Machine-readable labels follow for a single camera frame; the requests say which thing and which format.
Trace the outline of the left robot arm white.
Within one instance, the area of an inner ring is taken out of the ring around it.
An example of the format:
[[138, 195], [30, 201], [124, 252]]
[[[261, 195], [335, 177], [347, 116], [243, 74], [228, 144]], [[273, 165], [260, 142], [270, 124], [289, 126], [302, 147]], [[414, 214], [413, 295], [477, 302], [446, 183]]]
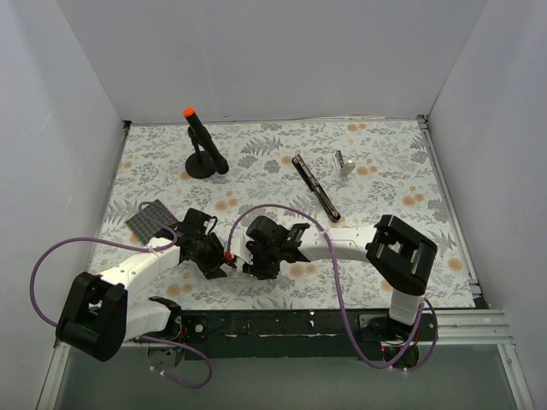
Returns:
[[155, 232], [143, 253], [72, 282], [56, 338], [100, 361], [111, 359], [121, 345], [143, 336], [180, 341], [184, 326], [178, 303], [160, 296], [135, 296], [162, 273], [184, 261], [194, 263], [206, 278], [223, 278], [225, 251], [212, 231], [217, 219], [194, 208], [183, 220]]

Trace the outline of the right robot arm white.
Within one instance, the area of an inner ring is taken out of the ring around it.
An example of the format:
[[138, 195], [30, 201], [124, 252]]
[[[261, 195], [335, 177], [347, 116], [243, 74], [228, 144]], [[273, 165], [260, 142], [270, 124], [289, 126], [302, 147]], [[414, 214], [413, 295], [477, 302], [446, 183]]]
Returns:
[[339, 261], [370, 263], [392, 287], [386, 327], [396, 339], [410, 337], [438, 246], [394, 215], [379, 223], [355, 228], [324, 230], [309, 223], [289, 228], [259, 216], [244, 235], [231, 242], [234, 255], [244, 261], [243, 271], [260, 280], [274, 279], [280, 263], [313, 262], [335, 256]]

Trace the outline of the black stapler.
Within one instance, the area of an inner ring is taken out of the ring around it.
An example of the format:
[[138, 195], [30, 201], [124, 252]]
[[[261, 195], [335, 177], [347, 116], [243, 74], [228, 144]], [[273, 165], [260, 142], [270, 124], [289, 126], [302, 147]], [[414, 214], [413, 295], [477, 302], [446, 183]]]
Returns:
[[339, 222], [341, 219], [340, 212], [334, 207], [332, 201], [327, 196], [314, 174], [311, 173], [303, 158], [299, 154], [296, 154], [292, 157], [291, 163], [297, 169], [309, 190], [315, 194], [329, 220], [334, 223]]

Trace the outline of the beige stapler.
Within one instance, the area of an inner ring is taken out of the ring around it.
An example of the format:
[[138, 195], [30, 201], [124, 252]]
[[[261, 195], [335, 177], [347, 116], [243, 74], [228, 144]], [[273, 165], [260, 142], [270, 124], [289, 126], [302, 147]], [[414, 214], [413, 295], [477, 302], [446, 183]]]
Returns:
[[345, 160], [340, 150], [334, 152], [333, 159], [337, 173], [340, 177], [349, 176], [356, 168], [356, 164], [353, 161]]

